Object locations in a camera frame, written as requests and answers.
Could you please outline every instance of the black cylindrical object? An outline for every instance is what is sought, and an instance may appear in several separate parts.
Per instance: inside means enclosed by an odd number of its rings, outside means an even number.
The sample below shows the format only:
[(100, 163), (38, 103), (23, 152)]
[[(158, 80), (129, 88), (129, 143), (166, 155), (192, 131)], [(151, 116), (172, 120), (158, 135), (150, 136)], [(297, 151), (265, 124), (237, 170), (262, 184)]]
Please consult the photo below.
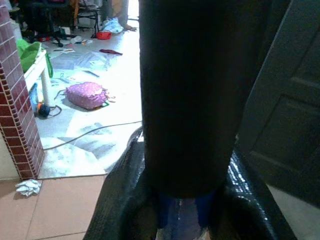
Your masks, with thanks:
[(224, 181), (270, 0), (140, 0), (145, 168), (176, 198)]

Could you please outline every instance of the red brick wall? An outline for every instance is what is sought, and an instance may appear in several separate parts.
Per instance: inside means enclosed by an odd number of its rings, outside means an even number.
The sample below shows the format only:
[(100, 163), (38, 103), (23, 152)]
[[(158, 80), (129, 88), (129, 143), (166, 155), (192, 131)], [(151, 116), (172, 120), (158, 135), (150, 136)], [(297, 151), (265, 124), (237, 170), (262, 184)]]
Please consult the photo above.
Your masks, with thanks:
[(0, 132), (21, 179), (37, 178), (44, 158), (8, 9), (0, 0)]

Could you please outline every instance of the dark door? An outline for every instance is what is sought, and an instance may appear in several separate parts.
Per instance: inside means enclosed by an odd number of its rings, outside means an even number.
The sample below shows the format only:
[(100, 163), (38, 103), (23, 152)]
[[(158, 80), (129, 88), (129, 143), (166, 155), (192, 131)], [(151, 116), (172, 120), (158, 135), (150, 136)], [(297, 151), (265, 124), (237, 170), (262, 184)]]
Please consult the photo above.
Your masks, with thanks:
[(320, 1), (293, 0), (248, 98), (240, 149), (264, 180), (320, 206)]

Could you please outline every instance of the green cloth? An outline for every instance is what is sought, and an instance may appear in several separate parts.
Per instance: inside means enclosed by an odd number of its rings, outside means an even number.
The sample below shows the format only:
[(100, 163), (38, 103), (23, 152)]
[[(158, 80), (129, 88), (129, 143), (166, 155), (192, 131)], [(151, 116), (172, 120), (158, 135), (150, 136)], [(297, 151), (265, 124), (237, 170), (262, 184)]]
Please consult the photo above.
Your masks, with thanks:
[[(20, 58), (23, 72), (25, 73), (32, 66), (32, 64), (35, 63), (36, 56), (38, 55), (38, 52), (41, 50), (41, 42), (36, 41), (32, 44), (29, 44), (23, 39), (18, 39), (16, 41), (16, 48), (18, 50), (18, 55)], [(49, 76), (50, 78), (52, 78), (53, 68), (51, 66), (48, 54), (45, 55), (45, 59), (46, 65), (48, 67)]]

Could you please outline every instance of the table leg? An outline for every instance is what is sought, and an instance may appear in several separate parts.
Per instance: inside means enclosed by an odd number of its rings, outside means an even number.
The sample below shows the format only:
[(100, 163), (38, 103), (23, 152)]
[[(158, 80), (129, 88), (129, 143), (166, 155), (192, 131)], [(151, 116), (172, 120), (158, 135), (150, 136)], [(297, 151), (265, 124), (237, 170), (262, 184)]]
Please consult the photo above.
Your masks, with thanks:
[(49, 107), (54, 107), (55, 106), (54, 96), (51, 91), (51, 81), (50, 81), (47, 66), (44, 68), (43, 72), (41, 73), (41, 81), (42, 81), (42, 92), (43, 92), (44, 104), (48, 105)]

